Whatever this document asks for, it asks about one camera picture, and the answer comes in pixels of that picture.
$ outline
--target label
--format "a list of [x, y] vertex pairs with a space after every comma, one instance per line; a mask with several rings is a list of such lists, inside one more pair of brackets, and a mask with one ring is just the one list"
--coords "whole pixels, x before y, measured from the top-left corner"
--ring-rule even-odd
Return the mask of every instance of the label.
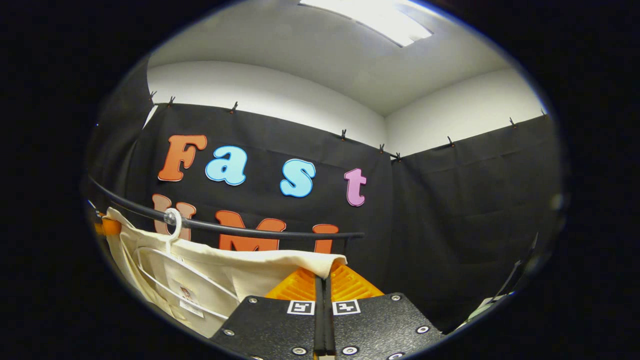
[[187, 304], [183, 300], [180, 300], [180, 307], [185, 309], [186, 311], [189, 311], [192, 314], [195, 314], [195, 315], [198, 315], [201, 318], [204, 318], [204, 313], [202, 313], [202, 311], [196, 309], [195, 307], [191, 306], [190, 304]]
[[[169, 280], [169, 284], [171, 290], [180, 295], [183, 299], [189, 300], [196, 305], [200, 305], [200, 303], [198, 302], [198, 298], [196, 297], [196, 294], [193, 292], [193, 290], [187, 288], [183, 284], [173, 279]], [[194, 315], [204, 318], [204, 313], [201, 310], [182, 299], [180, 299], [180, 307]]]

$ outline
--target letter s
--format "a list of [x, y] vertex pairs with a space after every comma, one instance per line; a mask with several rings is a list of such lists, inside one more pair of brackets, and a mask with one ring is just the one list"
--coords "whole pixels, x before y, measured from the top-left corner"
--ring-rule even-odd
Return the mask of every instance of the letter s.
[[304, 160], [291, 159], [282, 166], [282, 174], [286, 180], [280, 182], [280, 191], [285, 196], [305, 197], [311, 193], [316, 167]]

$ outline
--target light blue letter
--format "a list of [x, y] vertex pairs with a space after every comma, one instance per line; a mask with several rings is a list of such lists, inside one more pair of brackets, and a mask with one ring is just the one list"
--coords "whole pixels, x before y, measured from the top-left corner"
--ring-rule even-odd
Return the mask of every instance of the light blue letter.
[[[229, 159], [220, 159], [230, 155]], [[211, 160], [204, 169], [207, 177], [213, 181], [224, 180], [229, 185], [240, 185], [246, 179], [244, 176], [244, 166], [246, 165], [246, 152], [235, 146], [218, 147]]]
[[280, 191], [286, 196], [305, 197], [313, 188], [316, 167], [308, 161], [291, 159], [282, 166], [286, 180], [280, 182]]

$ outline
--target ceiling light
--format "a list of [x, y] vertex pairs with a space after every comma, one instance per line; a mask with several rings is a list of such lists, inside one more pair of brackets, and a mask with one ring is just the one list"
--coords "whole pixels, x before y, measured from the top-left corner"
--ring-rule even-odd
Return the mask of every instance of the ceiling light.
[[391, 0], [301, 0], [300, 5], [320, 8], [353, 19], [400, 46], [430, 37], [431, 32], [394, 8]]

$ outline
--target white cloth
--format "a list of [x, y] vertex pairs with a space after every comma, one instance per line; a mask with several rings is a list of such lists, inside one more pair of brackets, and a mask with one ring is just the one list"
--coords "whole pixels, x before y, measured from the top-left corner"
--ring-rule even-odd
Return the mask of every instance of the white cloth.
[[171, 244], [171, 257], [226, 288], [237, 297], [236, 300], [191, 270], [148, 250], [151, 248], [165, 252], [166, 241], [171, 238], [170, 235], [136, 229], [113, 208], [107, 210], [105, 218], [122, 224], [120, 235], [110, 235], [107, 241], [115, 263], [129, 283], [139, 290], [147, 301], [153, 302], [165, 313], [207, 338], [213, 336], [224, 323], [224, 319], [181, 307], [180, 299], [149, 280], [139, 270], [138, 256], [142, 268], [161, 284], [178, 294], [183, 293], [181, 288], [187, 289], [195, 303], [225, 316], [231, 315], [239, 301], [246, 296], [266, 295], [298, 267], [325, 279], [329, 276], [334, 261], [347, 263], [343, 255], [336, 254], [298, 250], [229, 251], [183, 239], [175, 240]]

